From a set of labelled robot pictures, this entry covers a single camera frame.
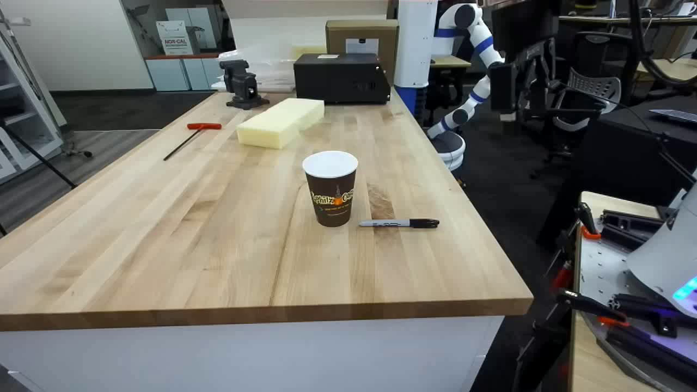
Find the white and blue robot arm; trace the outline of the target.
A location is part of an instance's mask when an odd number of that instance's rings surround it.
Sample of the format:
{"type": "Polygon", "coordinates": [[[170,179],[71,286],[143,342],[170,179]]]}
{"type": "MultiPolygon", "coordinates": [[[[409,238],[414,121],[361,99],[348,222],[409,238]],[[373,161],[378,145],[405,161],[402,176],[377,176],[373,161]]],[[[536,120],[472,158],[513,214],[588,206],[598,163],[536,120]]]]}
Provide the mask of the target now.
{"type": "Polygon", "coordinates": [[[495,48],[484,7],[462,0],[437,11],[437,0],[387,0],[387,14],[398,24],[391,84],[409,110],[417,108],[417,98],[428,87],[431,60],[441,56],[447,45],[467,45],[484,66],[469,89],[464,89],[464,71],[450,69],[460,104],[425,131],[440,161],[456,170],[466,161],[462,128],[489,96],[488,71],[504,62],[495,48]]]}

